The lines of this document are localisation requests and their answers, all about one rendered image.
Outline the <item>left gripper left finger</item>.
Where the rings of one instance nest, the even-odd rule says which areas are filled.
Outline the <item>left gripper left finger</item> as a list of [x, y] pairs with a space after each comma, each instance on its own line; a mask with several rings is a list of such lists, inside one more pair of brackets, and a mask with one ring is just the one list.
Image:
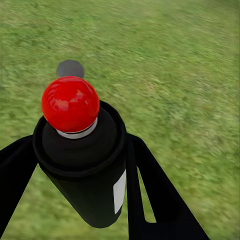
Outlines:
[[38, 165], [33, 136], [0, 150], [0, 239]]

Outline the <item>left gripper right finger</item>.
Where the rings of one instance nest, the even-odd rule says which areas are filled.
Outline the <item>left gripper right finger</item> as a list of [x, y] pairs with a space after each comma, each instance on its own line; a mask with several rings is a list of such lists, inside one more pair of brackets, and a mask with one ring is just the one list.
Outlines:
[[[210, 240], [144, 141], [127, 134], [129, 240]], [[145, 220], [139, 168], [156, 223]]]

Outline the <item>pesticide atomizer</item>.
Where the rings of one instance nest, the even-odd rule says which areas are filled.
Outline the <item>pesticide atomizer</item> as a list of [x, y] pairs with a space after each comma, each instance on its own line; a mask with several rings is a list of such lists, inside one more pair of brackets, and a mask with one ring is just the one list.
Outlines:
[[128, 133], [119, 112], [99, 99], [85, 67], [67, 59], [41, 99], [33, 131], [40, 168], [93, 228], [107, 228], [122, 213]]

